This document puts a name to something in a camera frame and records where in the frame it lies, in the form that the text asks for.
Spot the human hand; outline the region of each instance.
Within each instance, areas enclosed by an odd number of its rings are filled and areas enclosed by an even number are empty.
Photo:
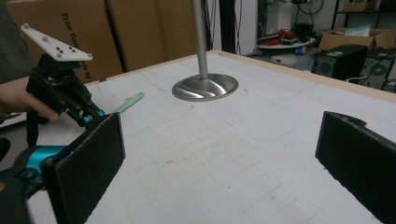
[[[35,110],[40,117],[58,119],[57,112],[26,91],[28,81],[29,77],[23,77],[0,85],[0,113]]]

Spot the white table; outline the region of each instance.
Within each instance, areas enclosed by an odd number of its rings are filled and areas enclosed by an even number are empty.
[[[89,85],[107,113],[146,96],[121,114],[126,159],[88,223],[379,223],[314,155],[325,110],[396,141],[394,94],[220,51],[207,63],[238,90],[177,99],[172,87],[198,73],[195,56]],[[43,126],[38,144],[70,142],[70,121]],[[36,223],[56,223],[46,191],[29,204]]]

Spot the chrome pole base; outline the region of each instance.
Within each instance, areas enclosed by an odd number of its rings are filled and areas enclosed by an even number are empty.
[[[208,74],[202,80],[200,75],[179,81],[172,93],[185,101],[211,101],[230,95],[238,88],[238,81],[226,75]]]

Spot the shelf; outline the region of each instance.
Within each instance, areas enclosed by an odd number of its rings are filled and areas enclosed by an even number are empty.
[[[375,29],[378,26],[379,19],[381,18],[381,14],[386,14],[386,13],[396,13],[396,10],[379,10],[379,9],[374,9],[374,10],[366,10],[366,11],[338,11],[338,7],[340,5],[340,0],[337,0],[335,3],[335,9],[334,9],[334,14],[332,16],[332,29],[334,29],[335,21],[337,18],[338,14],[346,14],[346,19],[344,21],[344,27],[347,27],[347,22],[349,20],[349,14],[377,14],[376,15],[376,22],[375,22]]]

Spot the white wall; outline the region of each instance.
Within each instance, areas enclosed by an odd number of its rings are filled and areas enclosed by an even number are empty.
[[[272,5],[267,8],[266,33],[273,34],[278,30],[291,28],[292,11],[294,4]]]
[[[213,49],[221,49],[221,31],[219,19],[219,0],[207,0],[209,8],[209,16],[212,12],[212,7],[216,9],[216,18],[211,22],[211,30],[214,31]],[[238,54],[248,55],[256,48],[256,24],[257,24],[257,0],[235,0],[235,16],[236,25],[239,25],[240,15],[241,24],[239,29],[239,45],[240,52]],[[237,37],[235,31],[235,47],[237,46]]]

